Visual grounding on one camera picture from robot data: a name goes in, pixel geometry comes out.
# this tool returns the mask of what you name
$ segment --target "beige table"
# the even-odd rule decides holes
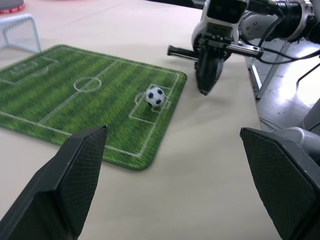
[[[255,189],[239,137],[259,128],[245,60],[233,55],[204,97],[193,64],[166,56],[190,48],[201,11],[144,0],[26,0],[42,48],[107,53],[187,74],[154,164],[130,172],[103,163],[81,240],[279,240]],[[0,67],[29,54],[0,52]],[[0,218],[58,148],[0,129]]]

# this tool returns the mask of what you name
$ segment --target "green striped mat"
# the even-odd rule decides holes
[[[57,45],[0,70],[0,126],[57,145],[107,124],[103,160],[143,170],[154,160],[186,82],[171,69]],[[159,109],[144,92],[159,86]]]

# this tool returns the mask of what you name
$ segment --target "black and white soccer ball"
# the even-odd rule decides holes
[[[149,88],[145,92],[145,101],[151,107],[160,107],[165,102],[165,92],[157,86]]]

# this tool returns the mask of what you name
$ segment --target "red object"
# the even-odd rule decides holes
[[[17,7],[14,7],[14,8],[9,8],[9,9],[4,9],[4,10],[0,9],[0,14],[12,14],[12,13],[19,12],[24,8],[25,8],[25,4],[23,3],[20,6],[17,6]]]

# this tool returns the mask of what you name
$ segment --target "black padded panel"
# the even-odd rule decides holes
[[[106,133],[97,132],[84,140],[82,148],[58,187],[58,196],[75,236],[84,227],[98,184]]]
[[[314,235],[317,231],[308,232],[310,236],[302,238],[307,233],[307,226],[310,226],[309,221],[317,216],[319,189],[286,151],[294,147],[302,151],[301,148],[294,142],[290,142],[290,147],[285,148],[278,141],[261,133],[263,132],[243,129],[240,135],[254,184],[274,226],[284,240],[318,239],[319,236]],[[306,154],[301,157],[312,161]]]

